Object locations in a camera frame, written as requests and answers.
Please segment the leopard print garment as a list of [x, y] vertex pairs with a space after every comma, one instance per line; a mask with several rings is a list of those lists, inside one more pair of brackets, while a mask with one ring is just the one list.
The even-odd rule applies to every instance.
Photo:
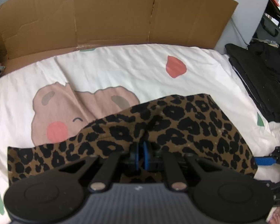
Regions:
[[248, 144], [210, 95], [170, 95], [97, 119], [54, 144], [8, 147], [8, 181], [13, 184], [90, 155], [107, 158], [143, 143], [176, 157], [195, 154], [251, 177], [257, 171]]

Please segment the black folded clothes pile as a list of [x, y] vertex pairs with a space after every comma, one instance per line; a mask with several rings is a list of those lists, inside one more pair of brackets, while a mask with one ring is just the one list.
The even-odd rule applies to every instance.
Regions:
[[225, 50], [265, 119], [280, 123], [280, 50], [266, 43], [253, 43], [248, 49], [229, 43]]

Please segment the white cartoon bed sheet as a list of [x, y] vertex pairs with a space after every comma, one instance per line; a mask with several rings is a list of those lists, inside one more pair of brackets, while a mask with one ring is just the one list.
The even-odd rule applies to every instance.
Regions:
[[[170, 95], [208, 94], [254, 157], [280, 146], [280, 123], [267, 121], [229, 56], [170, 45], [108, 46], [53, 56], [0, 78], [0, 223], [10, 221], [8, 147], [32, 148], [75, 136], [89, 123]], [[259, 166], [255, 177], [272, 180]]]

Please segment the brown cardboard sheet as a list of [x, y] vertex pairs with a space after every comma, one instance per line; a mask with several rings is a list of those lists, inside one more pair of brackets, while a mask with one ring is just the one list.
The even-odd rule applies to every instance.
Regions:
[[162, 43], [213, 49], [234, 0], [9, 0], [0, 5], [0, 61], [34, 61], [99, 46]]

